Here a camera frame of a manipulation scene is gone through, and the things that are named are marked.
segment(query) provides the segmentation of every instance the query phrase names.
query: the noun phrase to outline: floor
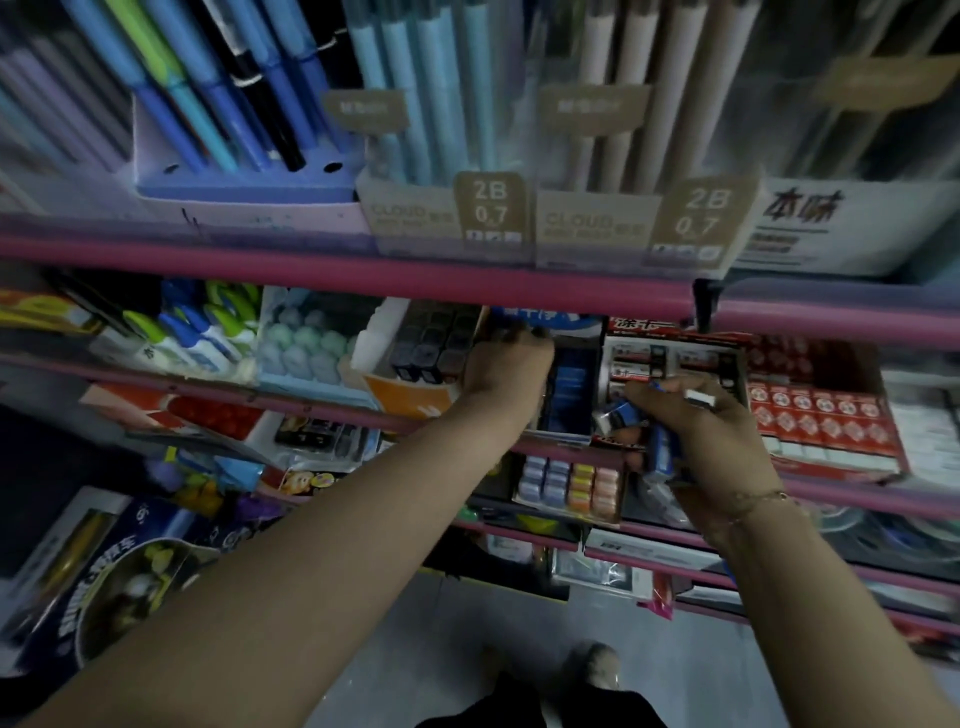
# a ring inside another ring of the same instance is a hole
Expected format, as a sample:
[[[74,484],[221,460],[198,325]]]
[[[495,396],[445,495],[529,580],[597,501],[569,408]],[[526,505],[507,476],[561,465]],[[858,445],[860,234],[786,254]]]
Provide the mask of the floor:
[[[485,694],[480,653],[503,650],[515,671],[549,680],[571,648],[599,641],[623,661],[621,684],[643,693],[670,728],[786,726],[749,627],[571,588],[567,604],[418,574],[330,689],[306,728],[415,726]],[[936,670],[960,704],[960,672]]]

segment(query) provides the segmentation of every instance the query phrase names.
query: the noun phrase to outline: person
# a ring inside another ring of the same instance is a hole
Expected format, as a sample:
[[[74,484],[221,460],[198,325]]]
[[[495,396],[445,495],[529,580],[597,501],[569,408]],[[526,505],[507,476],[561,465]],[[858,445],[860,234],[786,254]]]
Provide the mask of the person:
[[[439,420],[224,557],[24,728],[302,726],[530,421],[552,361],[552,342],[529,331],[478,344],[463,395]],[[685,402],[679,393],[691,387],[716,397],[715,412]],[[699,485],[677,497],[726,559],[791,724],[960,725],[870,593],[782,493],[750,413],[706,379],[670,379],[663,390],[629,387],[627,395],[681,438]],[[593,657],[590,687],[615,688],[612,654]],[[517,688],[512,678],[501,681],[499,691]],[[510,704],[496,696],[475,708]],[[581,693],[579,713],[577,705],[564,710],[567,728],[612,721],[611,705]],[[469,713],[435,725],[523,724],[502,712],[471,722]],[[617,724],[661,725],[655,721],[634,712]]]

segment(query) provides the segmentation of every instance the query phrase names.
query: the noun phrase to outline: shoe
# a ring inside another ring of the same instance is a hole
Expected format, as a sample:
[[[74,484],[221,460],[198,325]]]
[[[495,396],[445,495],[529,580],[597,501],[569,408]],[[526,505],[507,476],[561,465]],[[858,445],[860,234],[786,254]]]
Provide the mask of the shoe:
[[[620,657],[608,644],[597,643],[587,653],[584,679],[605,691],[620,690]]]

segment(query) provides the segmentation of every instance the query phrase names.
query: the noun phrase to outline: person's right hand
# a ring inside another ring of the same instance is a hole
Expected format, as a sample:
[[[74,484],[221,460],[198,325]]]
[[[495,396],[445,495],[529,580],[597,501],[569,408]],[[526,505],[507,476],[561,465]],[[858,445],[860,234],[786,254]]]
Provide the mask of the person's right hand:
[[[706,376],[677,376],[661,383],[663,391],[639,383],[627,385],[627,399],[680,436],[684,461],[697,485],[674,489],[677,501],[704,537],[715,546],[731,519],[744,514],[758,497],[782,489],[780,477],[750,411]],[[714,411],[684,399],[696,389],[716,398]],[[621,442],[638,432],[620,430]]]

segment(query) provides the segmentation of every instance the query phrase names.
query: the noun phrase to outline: bracelet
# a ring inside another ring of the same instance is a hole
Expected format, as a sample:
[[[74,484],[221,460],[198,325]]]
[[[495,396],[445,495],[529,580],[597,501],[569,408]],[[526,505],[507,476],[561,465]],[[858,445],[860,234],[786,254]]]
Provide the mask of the bracelet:
[[[793,498],[788,496],[784,491],[771,491],[770,493],[764,493],[762,496],[744,496],[743,494],[737,494],[736,499],[744,503],[743,509],[740,512],[732,517],[729,520],[730,528],[733,528],[735,525],[740,525],[743,523],[746,518],[752,514],[756,508],[762,503],[776,502],[776,503],[792,503]]]

